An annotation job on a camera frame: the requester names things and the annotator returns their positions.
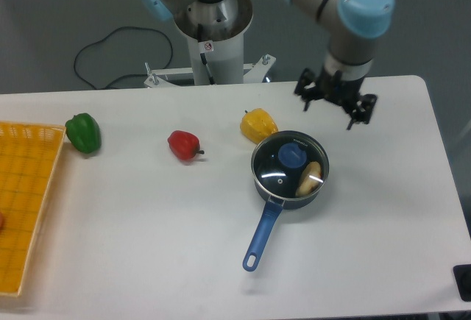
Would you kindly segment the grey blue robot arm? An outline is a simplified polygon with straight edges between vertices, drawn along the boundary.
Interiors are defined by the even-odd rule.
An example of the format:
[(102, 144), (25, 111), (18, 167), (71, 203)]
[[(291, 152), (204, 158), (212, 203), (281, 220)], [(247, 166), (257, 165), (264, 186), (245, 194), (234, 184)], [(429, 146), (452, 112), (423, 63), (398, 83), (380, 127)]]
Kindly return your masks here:
[[(185, 36), (196, 85), (244, 81), (244, 33), (253, 19), (250, 0), (141, 0)], [(352, 124), (368, 124), (377, 96), (361, 85), (376, 43), (390, 26), (395, 0), (285, 0), (312, 17), (330, 36), (321, 71), (305, 69), (294, 90), (305, 104), (324, 99), (343, 108)]]

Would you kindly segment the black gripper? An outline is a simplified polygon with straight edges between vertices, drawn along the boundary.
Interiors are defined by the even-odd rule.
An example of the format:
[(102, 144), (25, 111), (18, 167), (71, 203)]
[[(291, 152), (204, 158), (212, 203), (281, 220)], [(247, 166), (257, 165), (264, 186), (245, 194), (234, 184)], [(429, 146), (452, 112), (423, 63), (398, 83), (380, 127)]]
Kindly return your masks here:
[(306, 112), (312, 101), (319, 100), (320, 92), (321, 99), (344, 108), (350, 117), (347, 130), (351, 130), (354, 124), (370, 122), (378, 96), (371, 93), (360, 95), (365, 77), (345, 80), (342, 75), (342, 71), (336, 71), (332, 75), (323, 68), (316, 82), (316, 74), (305, 68), (297, 81), (294, 95), (301, 98), (304, 103), (303, 111)]

